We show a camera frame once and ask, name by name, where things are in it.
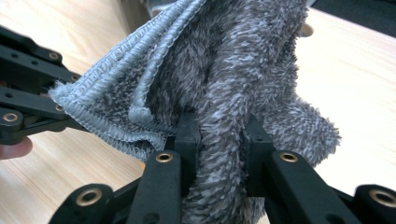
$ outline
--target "brass insert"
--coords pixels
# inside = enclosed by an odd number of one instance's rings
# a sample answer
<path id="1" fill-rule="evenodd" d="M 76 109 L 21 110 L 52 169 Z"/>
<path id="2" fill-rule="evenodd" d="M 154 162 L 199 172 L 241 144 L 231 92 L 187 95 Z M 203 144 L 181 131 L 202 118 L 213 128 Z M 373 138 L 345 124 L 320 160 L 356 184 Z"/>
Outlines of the brass insert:
<path id="1" fill-rule="evenodd" d="M 79 76 L 77 76 L 77 75 L 73 75 L 73 76 L 72 76 L 72 80 L 73 80 L 73 81 L 77 81 L 78 79 L 79 79 Z"/>
<path id="2" fill-rule="evenodd" d="M 102 191 L 99 189 L 86 189 L 82 191 L 77 199 L 76 204 L 85 207 L 98 202 L 102 198 Z"/>
<path id="3" fill-rule="evenodd" d="M 18 119 L 18 115 L 14 114 L 14 113 L 6 113 L 3 116 L 3 120 L 7 121 L 7 122 L 14 122 Z"/>
<path id="4" fill-rule="evenodd" d="M 369 191 L 370 197 L 377 203 L 381 203 L 387 207 L 396 208 L 396 197 L 380 189 L 372 189 Z"/>
<path id="5" fill-rule="evenodd" d="M 169 153 L 161 153 L 158 154 L 158 156 L 155 158 L 155 160 L 157 160 L 157 162 L 169 162 L 173 159 L 172 154 Z"/>
<path id="6" fill-rule="evenodd" d="M 288 161 L 288 162 L 297 162 L 298 161 L 298 157 L 294 156 L 291 153 L 288 152 L 283 152 L 282 154 L 280 154 L 280 158 L 284 161 Z"/>
<path id="7" fill-rule="evenodd" d="M 50 52 L 50 53 L 49 53 L 49 57 L 50 57 L 52 60 L 58 60 L 58 59 L 59 59 L 59 55 L 58 55 L 57 53 L 55 53 L 55 52 Z"/>
<path id="8" fill-rule="evenodd" d="M 64 108 L 61 107 L 61 106 L 59 106 L 59 105 L 56 105 L 56 106 L 55 106 L 55 109 L 58 110 L 58 111 L 60 111 L 60 112 L 64 111 Z"/>

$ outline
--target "towel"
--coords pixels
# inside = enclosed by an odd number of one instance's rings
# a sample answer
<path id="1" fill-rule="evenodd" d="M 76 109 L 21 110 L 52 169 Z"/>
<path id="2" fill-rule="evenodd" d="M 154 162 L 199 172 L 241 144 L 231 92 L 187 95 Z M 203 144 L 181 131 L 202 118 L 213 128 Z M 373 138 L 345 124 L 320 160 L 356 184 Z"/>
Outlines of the towel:
<path id="1" fill-rule="evenodd" d="M 277 149 L 315 166 L 339 133 L 295 92 L 295 41 L 305 0 L 178 0 L 51 98 L 87 130 L 145 161 L 193 111 L 202 136 L 183 223 L 257 223 L 241 132 L 253 114 Z"/>

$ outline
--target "wooden table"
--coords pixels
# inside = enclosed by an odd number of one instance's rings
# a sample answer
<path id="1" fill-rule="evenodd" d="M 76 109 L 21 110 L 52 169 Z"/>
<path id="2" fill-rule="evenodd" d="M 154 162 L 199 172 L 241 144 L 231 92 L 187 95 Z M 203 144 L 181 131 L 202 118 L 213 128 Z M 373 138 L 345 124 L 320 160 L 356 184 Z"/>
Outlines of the wooden table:
<path id="1" fill-rule="evenodd" d="M 3 0 L 0 24 L 61 52 L 66 67 L 83 74 L 146 20 L 136 2 Z M 396 189 L 396 39 L 314 9 L 307 23 L 314 33 L 298 40 L 297 91 L 343 136 L 316 170 L 349 194 L 361 184 Z M 30 155 L 0 161 L 0 223 L 46 223 L 74 189 L 118 189 L 142 174 L 137 160 L 90 133 L 31 138 Z"/>

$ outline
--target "bolt hole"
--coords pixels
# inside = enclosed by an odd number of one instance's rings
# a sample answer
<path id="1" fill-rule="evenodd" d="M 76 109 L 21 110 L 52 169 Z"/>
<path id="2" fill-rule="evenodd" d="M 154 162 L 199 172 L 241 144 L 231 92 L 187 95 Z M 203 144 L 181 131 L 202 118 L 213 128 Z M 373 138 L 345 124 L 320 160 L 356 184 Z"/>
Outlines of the bolt hole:
<path id="1" fill-rule="evenodd" d="M 144 224 L 156 224 L 160 221 L 160 216 L 156 213 L 149 213 L 143 217 Z"/>
<path id="2" fill-rule="evenodd" d="M 88 202 L 88 201 L 94 199 L 95 197 L 96 197 L 96 193 L 95 192 L 89 192 L 89 193 L 87 193 L 86 195 L 84 195 L 82 197 L 82 200 L 85 201 L 85 202 Z"/>
<path id="3" fill-rule="evenodd" d="M 262 140 L 264 140 L 264 139 L 262 139 L 262 137 L 260 137 L 260 136 L 256 136 L 256 141 L 258 141 L 258 142 L 262 142 Z"/>
<path id="4" fill-rule="evenodd" d="M 173 159 L 172 154 L 161 153 L 155 158 L 158 162 L 169 162 Z"/>
<path id="5" fill-rule="evenodd" d="M 345 224 L 345 221 L 335 214 L 327 214 L 326 220 L 328 220 L 332 224 Z"/>
<path id="6" fill-rule="evenodd" d="M 50 52 L 50 53 L 49 53 L 49 57 L 50 57 L 52 60 L 58 60 L 58 59 L 59 59 L 59 55 L 58 55 L 57 53 L 55 53 L 55 52 Z"/>
<path id="7" fill-rule="evenodd" d="M 79 80 L 79 76 L 77 76 L 77 75 L 73 75 L 73 76 L 72 76 L 72 80 L 73 80 L 73 81 L 77 81 L 77 80 Z"/>
<path id="8" fill-rule="evenodd" d="M 64 111 L 64 108 L 61 107 L 61 106 L 59 106 L 59 105 L 56 105 L 56 106 L 55 106 L 55 109 L 58 110 L 58 111 L 60 111 L 60 112 Z"/>
<path id="9" fill-rule="evenodd" d="M 86 189 L 82 191 L 77 199 L 76 204 L 79 206 L 89 206 L 98 202 L 102 198 L 102 191 L 99 189 Z"/>
<path id="10" fill-rule="evenodd" d="M 13 113 L 7 113 L 3 116 L 3 120 L 7 122 L 14 122 L 18 119 L 18 115 L 13 114 Z"/>
<path id="11" fill-rule="evenodd" d="M 381 203 L 387 207 L 396 208 L 396 197 L 394 195 L 379 189 L 372 189 L 369 194 L 377 203 Z"/>
<path id="12" fill-rule="evenodd" d="M 288 162 L 297 162 L 298 158 L 291 153 L 284 152 L 280 154 L 280 158 Z"/>

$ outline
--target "gray towel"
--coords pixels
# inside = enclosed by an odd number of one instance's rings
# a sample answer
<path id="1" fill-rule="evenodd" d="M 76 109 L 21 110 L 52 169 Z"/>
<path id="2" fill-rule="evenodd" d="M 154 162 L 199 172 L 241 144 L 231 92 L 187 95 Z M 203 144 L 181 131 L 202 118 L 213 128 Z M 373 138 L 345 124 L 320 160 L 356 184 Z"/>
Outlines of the gray towel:
<path id="1" fill-rule="evenodd" d="M 316 165 L 338 131 L 295 93 L 304 0 L 179 0 L 129 35 L 75 84 L 50 92 L 114 148 L 145 161 L 186 110 L 204 148 L 183 223 L 256 223 L 263 199 L 244 189 L 240 133 L 249 114 L 277 149 Z"/>

